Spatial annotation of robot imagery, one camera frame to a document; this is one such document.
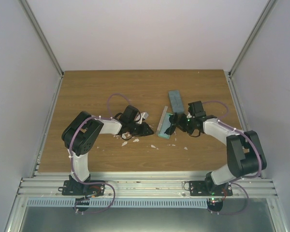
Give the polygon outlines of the blue green glasses case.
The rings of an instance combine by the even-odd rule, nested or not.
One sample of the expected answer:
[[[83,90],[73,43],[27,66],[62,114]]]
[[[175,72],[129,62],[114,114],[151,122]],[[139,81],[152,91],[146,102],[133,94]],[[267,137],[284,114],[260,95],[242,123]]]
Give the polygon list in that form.
[[[171,108],[174,113],[183,114],[185,111],[179,90],[168,91]]]

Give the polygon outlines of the grey glasses case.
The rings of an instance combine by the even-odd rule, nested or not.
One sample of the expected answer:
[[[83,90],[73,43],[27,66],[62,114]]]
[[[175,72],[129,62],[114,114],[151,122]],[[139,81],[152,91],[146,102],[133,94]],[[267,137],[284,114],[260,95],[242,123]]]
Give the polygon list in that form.
[[[163,139],[170,139],[170,135],[166,134],[165,131],[171,126],[171,122],[169,121],[170,116],[173,113],[168,113],[168,106],[165,106],[162,115],[156,130],[156,135]]]

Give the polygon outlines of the dark lens sunglasses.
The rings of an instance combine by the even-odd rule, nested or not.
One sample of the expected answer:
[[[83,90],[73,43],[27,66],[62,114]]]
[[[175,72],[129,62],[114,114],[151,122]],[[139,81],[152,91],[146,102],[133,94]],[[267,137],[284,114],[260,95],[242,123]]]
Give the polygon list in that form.
[[[173,115],[169,117],[170,126],[164,132],[166,135],[172,135],[175,132],[175,129],[178,125],[180,117],[181,117],[181,114],[178,114],[178,113],[174,113]]]

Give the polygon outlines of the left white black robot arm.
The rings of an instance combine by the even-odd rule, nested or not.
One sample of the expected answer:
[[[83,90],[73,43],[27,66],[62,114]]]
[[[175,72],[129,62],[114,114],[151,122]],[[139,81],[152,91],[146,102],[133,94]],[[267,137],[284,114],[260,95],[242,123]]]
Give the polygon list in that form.
[[[61,139],[69,152],[71,172],[69,181],[73,190],[85,195],[90,189],[88,170],[88,153],[101,134],[122,136],[128,133],[131,137],[145,137],[154,134],[146,123],[148,113],[141,113],[137,108],[128,105],[124,112],[114,117],[93,116],[81,111],[64,130]]]

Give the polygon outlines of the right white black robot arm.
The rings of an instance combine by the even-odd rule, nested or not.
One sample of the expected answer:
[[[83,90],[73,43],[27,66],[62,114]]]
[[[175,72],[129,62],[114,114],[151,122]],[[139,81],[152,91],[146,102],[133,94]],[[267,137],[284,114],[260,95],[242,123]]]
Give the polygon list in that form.
[[[227,163],[206,174],[203,181],[189,181],[192,196],[223,196],[231,193],[231,183],[243,178],[260,177],[267,161],[258,134],[243,131],[207,115],[201,101],[188,104],[188,114],[181,114],[176,126],[191,136],[194,131],[217,139],[226,146]]]

